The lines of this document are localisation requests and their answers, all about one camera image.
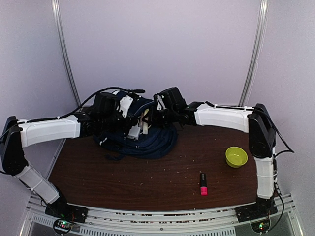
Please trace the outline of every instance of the white arm segment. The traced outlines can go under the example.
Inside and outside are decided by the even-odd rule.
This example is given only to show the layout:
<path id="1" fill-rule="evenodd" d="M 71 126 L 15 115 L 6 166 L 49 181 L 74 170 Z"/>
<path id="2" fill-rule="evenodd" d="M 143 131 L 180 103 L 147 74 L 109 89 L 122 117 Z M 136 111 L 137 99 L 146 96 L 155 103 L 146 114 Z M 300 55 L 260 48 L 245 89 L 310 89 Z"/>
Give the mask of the white arm segment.
<path id="1" fill-rule="evenodd" d="M 34 123 L 19 124 L 21 131 L 22 147 L 26 148 L 56 139 L 78 138 L 80 136 L 80 123 L 74 115 L 63 119 L 39 121 Z"/>
<path id="2" fill-rule="evenodd" d="M 30 163 L 29 166 L 24 167 L 22 172 L 14 177 L 25 183 L 31 188 L 31 191 L 40 195 L 47 203 L 53 203 L 59 197 L 59 193 L 54 185 L 35 170 Z"/>
<path id="3" fill-rule="evenodd" d="M 197 125 L 213 125 L 249 132 L 248 115 L 252 113 L 252 107 L 244 109 L 217 108 L 206 103 L 201 104 L 195 112 Z M 254 157 L 257 168 L 258 190 L 257 196 L 269 199 L 274 193 L 274 165 L 273 156 L 268 158 Z"/>
<path id="4" fill-rule="evenodd" d="M 214 125 L 219 127 L 238 129 L 248 133 L 248 115 L 251 107 L 245 107 L 243 110 L 230 108 L 211 107 L 206 103 L 200 105 L 195 112 L 197 125 Z"/>

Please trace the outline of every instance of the yellow-green bowl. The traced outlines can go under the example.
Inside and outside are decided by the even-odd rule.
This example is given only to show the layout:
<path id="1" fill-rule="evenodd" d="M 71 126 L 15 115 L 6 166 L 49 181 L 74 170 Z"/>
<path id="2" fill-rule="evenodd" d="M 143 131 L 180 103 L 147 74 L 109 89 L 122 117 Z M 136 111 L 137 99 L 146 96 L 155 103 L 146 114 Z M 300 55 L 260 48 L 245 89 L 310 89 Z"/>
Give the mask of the yellow-green bowl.
<path id="1" fill-rule="evenodd" d="M 233 168 L 244 166 L 248 160 L 247 153 L 240 147 L 229 147 L 225 157 L 227 164 Z"/>

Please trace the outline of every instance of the navy blue backpack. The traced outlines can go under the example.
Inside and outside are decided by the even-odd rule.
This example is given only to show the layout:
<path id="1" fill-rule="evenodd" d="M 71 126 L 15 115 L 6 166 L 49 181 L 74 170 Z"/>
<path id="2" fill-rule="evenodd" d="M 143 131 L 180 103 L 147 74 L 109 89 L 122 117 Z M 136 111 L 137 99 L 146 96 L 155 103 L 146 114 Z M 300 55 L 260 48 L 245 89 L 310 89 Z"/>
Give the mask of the navy blue backpack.
<path id="1" fill-rule="evenodd" d="M 120 91 L 117 96 L 122 98 L 126 95 L 125 92 Z M 139 117 L 147 108 L 155 105 L 155 102 L 140 97 L 137 101 L 132 103 L 128 113 Z M 177 130 L 173 124 L 161 128 L 151 126 L 148 134 L 140 134 L 138 140 L 126 138 L 122 131 L 109 132 L 104 131 L 99 136 L 93 136 L 93 139 L 103 148 L 109 151 L 118 152 L 117 157 L 106 155 L 106 158 L 111 160 L 121 160 L 125 156 L 133 156 L 143 159 L 160 159 L 166 156 L 177 141 Z"/>

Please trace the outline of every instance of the pink and black marker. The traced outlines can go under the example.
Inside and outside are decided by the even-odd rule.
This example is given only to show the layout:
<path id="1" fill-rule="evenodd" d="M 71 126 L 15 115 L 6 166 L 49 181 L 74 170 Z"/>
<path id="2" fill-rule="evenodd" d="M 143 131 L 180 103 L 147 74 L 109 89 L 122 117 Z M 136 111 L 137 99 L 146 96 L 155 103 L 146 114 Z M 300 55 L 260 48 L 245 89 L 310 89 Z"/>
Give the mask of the pink and black marker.
<path id="1" fill-rule="evenodd" d="M 205 173 L 200 173 L 200 194 L 203 196 L 208 195 L 207 179 Z"/>

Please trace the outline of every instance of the dark brown tabletop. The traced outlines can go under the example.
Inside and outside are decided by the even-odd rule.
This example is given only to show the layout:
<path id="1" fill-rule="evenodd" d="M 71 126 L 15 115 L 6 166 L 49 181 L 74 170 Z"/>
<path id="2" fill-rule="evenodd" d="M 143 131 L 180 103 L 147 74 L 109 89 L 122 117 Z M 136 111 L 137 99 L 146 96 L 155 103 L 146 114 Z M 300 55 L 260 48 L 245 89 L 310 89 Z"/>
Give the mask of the dark brown tabletop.
<path id="1" fill-rule="evenodd" d="M 225 162 L 230 146 L 243 148 L 249 160 L 234 169 Z M 91 137 L 67 140 L 50 181 L 68 201 L 124 210 L 186 210 L 225 207 L 255 201 L 256 167 L 248 135 L 211 126 L 185 126 L 170 154 L 159 160 L 105 158 L 109 153 Z M 208 195 L 201 196 L 200 172 Z"/>

